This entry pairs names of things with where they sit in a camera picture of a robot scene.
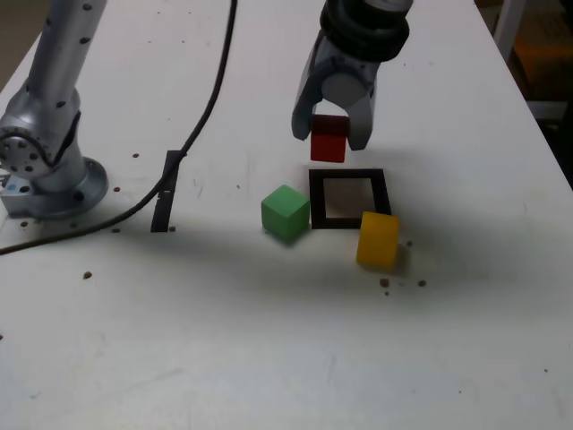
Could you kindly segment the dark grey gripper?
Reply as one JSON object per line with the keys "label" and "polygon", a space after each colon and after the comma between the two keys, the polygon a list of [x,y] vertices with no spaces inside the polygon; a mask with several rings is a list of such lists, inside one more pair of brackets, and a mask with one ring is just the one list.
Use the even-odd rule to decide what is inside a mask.
{"label": "dark grey gripper", "polygon": [[[332,61],[341,67],[332,72]],[[329,44],[319,35],[305,64],[291,118],[292,134],[305,140],[312,129],[315,106],[326,99],[343,109],[348,118],[347,140],[352,151],[366,148],[373,129],[376,78],[381,64],[367,62]]]}

